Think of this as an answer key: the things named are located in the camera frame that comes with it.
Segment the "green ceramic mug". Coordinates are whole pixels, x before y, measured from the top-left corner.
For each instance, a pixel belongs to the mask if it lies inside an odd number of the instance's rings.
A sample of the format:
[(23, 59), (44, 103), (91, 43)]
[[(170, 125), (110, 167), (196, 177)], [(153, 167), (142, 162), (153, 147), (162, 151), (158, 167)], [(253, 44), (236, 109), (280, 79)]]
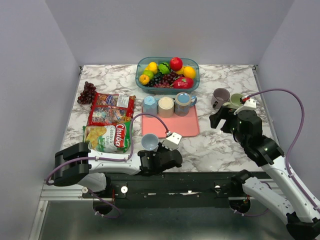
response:
[(230, 96), (229, 100), (223, 104), (223, 106), (236, 110), (244, 105), (241, 102), (242, 97), (244, 97), (243, 94), (234, 93)]

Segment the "purple ceramic mug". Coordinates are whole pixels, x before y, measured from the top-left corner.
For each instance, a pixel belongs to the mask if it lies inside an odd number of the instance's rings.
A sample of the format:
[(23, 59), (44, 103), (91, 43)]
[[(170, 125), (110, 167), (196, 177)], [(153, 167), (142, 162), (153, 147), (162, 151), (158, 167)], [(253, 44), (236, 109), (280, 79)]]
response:
[(225, 88), (217, 88), (213, 91), (211, 105), (213, 109), (219, 109), (230, 99), (230, 92)]

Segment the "grey ceramic mug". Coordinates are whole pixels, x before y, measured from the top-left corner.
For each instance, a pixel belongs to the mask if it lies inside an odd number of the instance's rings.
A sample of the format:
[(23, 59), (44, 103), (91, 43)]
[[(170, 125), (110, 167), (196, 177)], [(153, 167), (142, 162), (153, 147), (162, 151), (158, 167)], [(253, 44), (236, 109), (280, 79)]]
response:
[(152, 133), (145, 134), (141, 138), (141, 146), (146, 151), (157, 151), (159, 144), (159, 139), (156, 135)]

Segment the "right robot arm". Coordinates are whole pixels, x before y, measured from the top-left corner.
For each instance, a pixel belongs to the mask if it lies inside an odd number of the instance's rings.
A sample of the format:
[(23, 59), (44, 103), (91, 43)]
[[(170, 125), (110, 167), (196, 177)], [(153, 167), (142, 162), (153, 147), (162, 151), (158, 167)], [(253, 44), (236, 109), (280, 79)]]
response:
[(286, 225), (295, 240), (314, 240), (320, 235), (320, 202), (302, 183), (281, 147), (263, 135), (262, 120), (254, 110), (236, 110), (222, 106), (209, 116), (211, 128), (225, 120), (221, 131), (232, 134), (244, 153), (276, 183), (283, 195), (265, 186), (247, 170), (231, 177), (230, 191), (249, 195), (271, 210)]

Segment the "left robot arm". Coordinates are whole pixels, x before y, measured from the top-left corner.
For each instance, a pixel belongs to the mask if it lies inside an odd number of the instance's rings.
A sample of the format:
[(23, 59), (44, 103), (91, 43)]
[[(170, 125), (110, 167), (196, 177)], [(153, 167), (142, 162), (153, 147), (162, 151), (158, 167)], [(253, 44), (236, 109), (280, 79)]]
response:
[(161, 146), (159, 151), (140, 150), (129, 155), (99, 152), (80, 142), (55, 154), (55, 168), (46, 184), (56, 187), (81, 185), (104, 198), (111, 191), (105, 174), (149, 177), (174, 167), (180, 168), (182, 163), (183, 157), (177, 149)]

